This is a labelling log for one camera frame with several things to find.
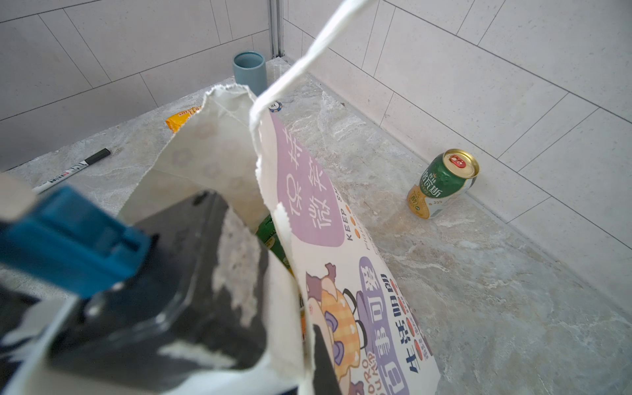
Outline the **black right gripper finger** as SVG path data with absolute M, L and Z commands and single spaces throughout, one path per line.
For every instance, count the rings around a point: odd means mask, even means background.
M 331 364 L 329 353 L 324 342 L 324 337 L 317 325 L 314 329 L 314 394 L 315 395 L 341 395 L 341 390 Z

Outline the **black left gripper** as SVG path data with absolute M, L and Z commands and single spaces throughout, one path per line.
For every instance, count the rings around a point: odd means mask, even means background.
M 138 222 L 151 249 L 135 276 L 80 296 L 48 365 L 162 393 L 210 371 L 255 367 L 268 341 L 268 255 L 228 202 L 203 191 Z

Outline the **green snack bag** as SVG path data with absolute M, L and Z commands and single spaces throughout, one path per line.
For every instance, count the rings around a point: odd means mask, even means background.
M 286 253 L 281 245 L 273 219 L 270 215 L 267 215 L 259 224 L 256 230 L 256 235 L 260 241 L 281 261 L 286 269 L 292 273 L 291 265 L 289 264 Z

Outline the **white printed paper bag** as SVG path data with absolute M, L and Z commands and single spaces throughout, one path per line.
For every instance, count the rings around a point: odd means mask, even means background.
M 324 168 L 270 107 L 365 8 L 345 1 L 287 72 L 256 96 L 216 86 L 171 138 L 116 218 L 127 226 L 203 191 L 220 194 L 268 255 L 268 345 L 248 370 L 210 371 L 156 393 L 52 369 L 53 337 L 79 297 L 1 292 L 4 394 L 314 394 L 314 329 L 342 394 L 433 394 L 440 373 L 410 306 L 367 230 Z M 270 215 L 292 273 L 257 237 Z

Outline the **yellow mango snack bag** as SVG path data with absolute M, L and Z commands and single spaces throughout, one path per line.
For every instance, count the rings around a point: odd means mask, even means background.
M 199 110 L 201 110 L 200 106 L 182 110 L 175 115 L 171 115 L 171 117 L 166 120 L 166 125 L 172 133 L 177 133 L 186 124 L 189 118 L 199 112 Z

